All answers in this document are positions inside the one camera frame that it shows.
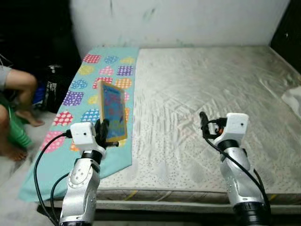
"white wall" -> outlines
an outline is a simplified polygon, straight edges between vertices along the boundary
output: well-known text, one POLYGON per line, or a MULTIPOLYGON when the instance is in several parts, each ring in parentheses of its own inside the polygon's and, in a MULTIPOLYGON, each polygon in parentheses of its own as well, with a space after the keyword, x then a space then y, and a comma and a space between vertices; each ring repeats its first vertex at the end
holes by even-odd
POLYGON ((289 0, 72 0, 83 56, 97 45, 267 45, 289 0))

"person's knee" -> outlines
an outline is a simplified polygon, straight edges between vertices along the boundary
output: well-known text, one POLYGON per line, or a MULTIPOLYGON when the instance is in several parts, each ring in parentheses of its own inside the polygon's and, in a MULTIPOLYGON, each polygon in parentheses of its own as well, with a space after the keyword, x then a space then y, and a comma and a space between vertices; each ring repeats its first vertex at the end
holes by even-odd
POLYGON ((37 87, 38 87, 37 79, 36 79, 32 74, 29 74, 29 73, 28 73, 26 85, 27 85, 28 88, 30 88, 31 90, 36 90, 37 87))
POLYGON ((9 114, 7 109, 0 105, 0 129, 9 125, 9 114))

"mattress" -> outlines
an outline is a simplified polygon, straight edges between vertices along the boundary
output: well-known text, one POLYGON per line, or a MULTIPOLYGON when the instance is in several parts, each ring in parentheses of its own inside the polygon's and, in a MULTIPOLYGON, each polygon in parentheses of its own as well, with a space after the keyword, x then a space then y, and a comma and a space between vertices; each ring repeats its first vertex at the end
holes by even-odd
POLYGON ((201 137, 201 111, 248 114, 242 146, 271 204, 300 204, 301 122, 281 100, 300 84, 269 47, 141 49, 133 164, 101 180, 98 206, 229 203, 219 154, 201 137))

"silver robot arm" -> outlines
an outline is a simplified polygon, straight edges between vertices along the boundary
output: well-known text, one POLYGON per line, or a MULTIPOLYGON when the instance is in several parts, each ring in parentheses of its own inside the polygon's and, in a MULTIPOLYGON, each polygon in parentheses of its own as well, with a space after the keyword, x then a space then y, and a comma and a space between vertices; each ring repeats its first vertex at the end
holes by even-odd
MULTIPOLYGON (((203 137, 213 139, 213 145, 221 152, 237 161, 255 177, 246 150, 241 148, 241 141, 246 133, 248 115, 228 113, 226 118, 208 121, 204 112, 200 113, 203 137)), ((226 182, 229 201, 241 226, 269 225, 269 205, 259 187, 232 160, 221 155, 221 173, 226 182)))
POLYGON ((100 162, 105 158, 105 148, 118 146, 106 143, 108 121, 96 123, 100 135, 90 122, 75 123, 70 130, 73 142, 79 148, 81 158, 67 178, 67 193, 63 200, 60 226, 91 226, 96 208, 96 191, 99 186, 100 162))

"bare foot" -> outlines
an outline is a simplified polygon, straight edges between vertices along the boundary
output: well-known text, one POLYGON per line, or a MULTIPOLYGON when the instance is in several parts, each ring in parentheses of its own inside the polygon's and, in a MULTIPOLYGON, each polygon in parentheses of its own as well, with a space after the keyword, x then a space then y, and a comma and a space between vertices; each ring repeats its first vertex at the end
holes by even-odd
POLYGON ((30 111, 18 110, 16 111, 16 115, 27 120, 34 127, 45 124, 44 121, 35 119, 30 111))
POLYGON ((21 161, 27 156, 26 152, 14 147, 10 143, 2 144, 0 153, 13 161, 21 161))

